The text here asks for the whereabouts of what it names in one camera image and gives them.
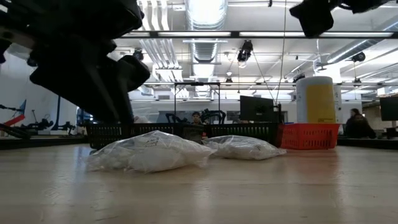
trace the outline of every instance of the desk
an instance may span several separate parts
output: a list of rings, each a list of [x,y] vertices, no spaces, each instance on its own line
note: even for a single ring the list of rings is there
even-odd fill
[[[398,140],[338,138],[339,146],[368,147],[375,149],[398,149]]]
[[[87,145],[0,151],[2,223],[396,223],[398,152],[337,147],[206,169],[86,172]]]

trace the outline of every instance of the white wall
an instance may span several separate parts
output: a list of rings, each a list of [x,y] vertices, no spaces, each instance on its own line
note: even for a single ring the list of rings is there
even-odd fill
[[[7,62],[0,66],[0,104],[18,108],[25,99],[27,100],[26,118],[17,126],[35,122],[32,110],[35,110],[38,121],[49,114],[49,120],[55,122],[58,96],[29,80],[33,69],[24,60],[7,53],[4,56]],[[14,112],[10,110],[0,110],[0,123],[10,120],[13,114]],[[65,124],[66,121],[76,124],[76,106],[61,99],[59,124]]]

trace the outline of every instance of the woman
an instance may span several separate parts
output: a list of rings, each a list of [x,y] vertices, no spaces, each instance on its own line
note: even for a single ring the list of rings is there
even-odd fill
[[[351,117],[347,120],[345,135],[349,138],[375,138],[376,133],[370,127],[367,119],[361,115],[358,109],[350,111]]]

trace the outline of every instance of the black basket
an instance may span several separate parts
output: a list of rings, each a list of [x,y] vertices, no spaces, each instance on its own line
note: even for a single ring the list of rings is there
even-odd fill
[[[202,125],[181,123],[149,123],[149,124],[91,124],[87,126],[87,135],[90,147],[101,149],[106,145],[151,131],[162,131],[174,134],[181,138],[201,143],[204,127]]]
[[[88,142],[93,149],[102,149],[112,142],[130,136],[130,127],[121,124],[91,124],[86,127]]]
[[[278,146],[278,123],[210,124],[205,132],[209,138],[227,135],[247,136]]]

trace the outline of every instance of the white cylinder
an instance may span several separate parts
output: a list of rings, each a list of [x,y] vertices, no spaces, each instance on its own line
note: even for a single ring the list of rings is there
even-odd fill
[[[336,123],[332,78],[300,79],[296,92],[298,123]]]

